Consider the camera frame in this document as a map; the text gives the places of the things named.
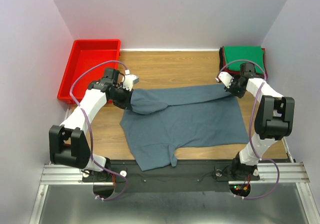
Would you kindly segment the blue-grey t-shirt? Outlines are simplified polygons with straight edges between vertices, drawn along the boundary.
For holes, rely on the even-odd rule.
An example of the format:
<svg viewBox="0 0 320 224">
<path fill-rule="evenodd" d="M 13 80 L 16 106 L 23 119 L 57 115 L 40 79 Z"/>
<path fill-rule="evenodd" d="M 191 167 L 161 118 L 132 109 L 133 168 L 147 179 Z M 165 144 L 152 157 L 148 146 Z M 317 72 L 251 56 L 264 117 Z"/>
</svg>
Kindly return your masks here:
<svg viewBox="0 0 320 224">
<path fill-rule="evenodd" d="M 136 89 L 120 125 L 142 171 L 176 166 L 175 150 L 246 144 L 237 98 L 221 84 Z"/>
</svg>

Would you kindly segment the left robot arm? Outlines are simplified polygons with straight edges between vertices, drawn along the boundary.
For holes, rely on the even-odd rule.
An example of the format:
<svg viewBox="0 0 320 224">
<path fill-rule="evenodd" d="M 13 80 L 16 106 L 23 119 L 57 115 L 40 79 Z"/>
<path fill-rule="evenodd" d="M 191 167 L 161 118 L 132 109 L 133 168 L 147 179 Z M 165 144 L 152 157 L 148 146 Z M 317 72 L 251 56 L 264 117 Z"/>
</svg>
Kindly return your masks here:
<svg viewBox="0 0 320 224">
<path fill-rule="evenodd" d="M 99 80 L 92 81 L 77 107 L 60 124 L 53 125 L 48 133 L 49 156 L 54 164 L 93 171 L 100 181 L 108 180 L 115 173 L 108 158 L 93 153 L 91 123 L 108 101 L 120 109 L 129 109 L 133 86 L 139 77 L 129 70 L 121 73 L 106 68 Z"/>
</svg>

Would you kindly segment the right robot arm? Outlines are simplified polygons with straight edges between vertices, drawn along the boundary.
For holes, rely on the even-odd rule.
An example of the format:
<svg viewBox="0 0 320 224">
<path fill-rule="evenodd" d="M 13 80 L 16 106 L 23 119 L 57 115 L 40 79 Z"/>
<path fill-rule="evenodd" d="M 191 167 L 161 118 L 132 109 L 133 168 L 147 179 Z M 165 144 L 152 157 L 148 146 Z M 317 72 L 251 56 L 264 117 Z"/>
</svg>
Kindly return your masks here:
<svg viewBox="0 0 320 224">
<path fill-rule="evenodd" d="M 232 95 L 242 98 L 246 92 L 254 97 L 249 121 L 249 142 L 237 153 L 230 167 L 231 176 L 242 179 L 258 176 L 257 165 L 264 153 L 278 140 L 287 137 L 293 129 L 295 100 L 275 91 L 260 77 L 260 66 L 253 61 L 239 60 L 240 73 L 232 76 L 221 71 L 217 77 Z"/>
</svg>

